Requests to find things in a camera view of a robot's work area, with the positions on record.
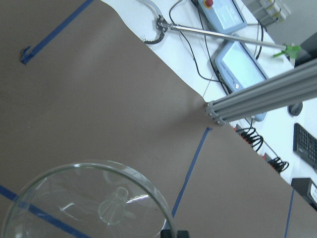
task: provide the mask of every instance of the glass petri dish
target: glass petri dish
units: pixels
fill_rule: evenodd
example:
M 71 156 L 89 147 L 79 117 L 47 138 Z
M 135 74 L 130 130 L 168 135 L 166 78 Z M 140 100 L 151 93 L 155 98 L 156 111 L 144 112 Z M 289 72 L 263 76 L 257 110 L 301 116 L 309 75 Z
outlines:
M 58 167 L 34 179 L 10 207 L 2 238 L 158 238 L 165 199 L 141 173 L 106 161 Z

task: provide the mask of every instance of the green tip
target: green tip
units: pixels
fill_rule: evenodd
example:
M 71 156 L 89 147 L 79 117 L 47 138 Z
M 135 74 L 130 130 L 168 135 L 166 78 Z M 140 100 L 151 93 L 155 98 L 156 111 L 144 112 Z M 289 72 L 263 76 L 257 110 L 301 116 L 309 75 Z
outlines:
M 286 50 L 281 51 L 281 53 L 273 55 L 274 57 L 278 57 L 281 55 L 289 56 L 292 59 L 296 59 L 298 57 L 298 52 L 301 51 L 300 46 L 288 46 L 286 45 Z

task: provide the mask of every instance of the computer mouse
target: computer mouse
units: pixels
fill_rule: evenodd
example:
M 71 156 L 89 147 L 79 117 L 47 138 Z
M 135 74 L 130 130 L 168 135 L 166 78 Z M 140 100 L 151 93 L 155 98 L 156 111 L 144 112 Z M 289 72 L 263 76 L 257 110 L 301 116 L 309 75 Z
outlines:
M 288 113 L 293 116 L 298 116 L 303 109 L 303 103 L 296 103 L 288 106 Z

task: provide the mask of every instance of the white table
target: white table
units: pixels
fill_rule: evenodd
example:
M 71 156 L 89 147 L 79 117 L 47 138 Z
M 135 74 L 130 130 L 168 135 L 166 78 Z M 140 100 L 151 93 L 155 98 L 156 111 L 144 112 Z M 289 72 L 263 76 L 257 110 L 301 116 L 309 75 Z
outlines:
M 125 24 L 134 32 L 141 40 L 153 40 L 156 38 L 155 19 L 156 13 L 147 4 L 141 0 L 103 0 L 112 6 L 120 15 Z M 171 22 L 168 16 L 169 9 L 176 3 L 171 0 L 153 0 L 163 13 L 167 22 Z M 242 1 L 237 0 L 238 5 L 249 24 L 257 24 L 257 21 L 249 10 L 243 5 Z M 190 0 L 183 0 L 172 11 L 172 17 L 175 23 L 187 25 L 191 27 L 201 28 L 197 9 Z M 257 25 L 250 25 L 237 32 L 240 36 L 257 38 Z M 201 75 L 212 79 L 216 79 L 209 65 L 208 54 L 205 47 L 204 37 L 185 33 L 190 41 L 195 57 L 199 66 Z M 221 44 L 221 39 L 207 37 L 208 47 L 212 55 Z M 268 33 L 264 32 L 264 41 L 273 42 Z M 209 82 L 199 77 L 196 71 L 193 57 L 185 40 L 176 31 L 167 31 L 162 42 L 156 45 L 148 45 L 149 48 L 158 55 L 186 84 L 199 93 L 206 102 L 219 99 L 225 96 L 223 89 L 217 82 Z M 255 46 L 248 45 L 253 52 Z M 285 56 L 273 58 L 278 53 L 278 49 L 263 47 L 258 62 L 272 78 L 276 75 L 293 69 L 292 64 Z M 283 107 L 270 111 L 266 114 L 265 120 L 254 123 L 260 135 L 270 147 L 281 157 L 282 160 L 290 163 L 289 168 L 281 173 L 281 176 L 287 183 L 291 183 L 292 178 L 311 177 L 317 183 L 317 174 L 305 161 L 299 158 L 292 149 L 293 146 L 293 125 L 300 123 L 312 135 L 317 137 L 317 128 L 314 127 L 314 116 L 316 115 L 317 99 L 304 102 L 304 108 L 298 117 L 292 117 L 288 114 L 287 108 Z M 244 119 L 231 123 L 235 126 L 239 123 L 242 127 L 248 124 Z M 258 152 L 260 155 L 269 154 L 274 158 L 273 152 L 265 145 Z

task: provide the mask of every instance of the screen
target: screen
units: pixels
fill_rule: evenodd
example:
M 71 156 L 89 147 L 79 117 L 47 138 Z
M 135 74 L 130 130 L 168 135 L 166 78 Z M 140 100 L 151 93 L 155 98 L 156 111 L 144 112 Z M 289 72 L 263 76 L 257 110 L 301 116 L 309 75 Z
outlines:
M 266 80 L 248 53 L 239 42 L 234 42 L 222 61 L 243 88 L 253 86 Z
M 313 183 L 311 186 L 311 196 L 313 200 L 315 201 L 315 203 L 317 203 L 317 187 Z
M 212 8 L 224 30 L 243 22 L 232 0 L 214 0 Z

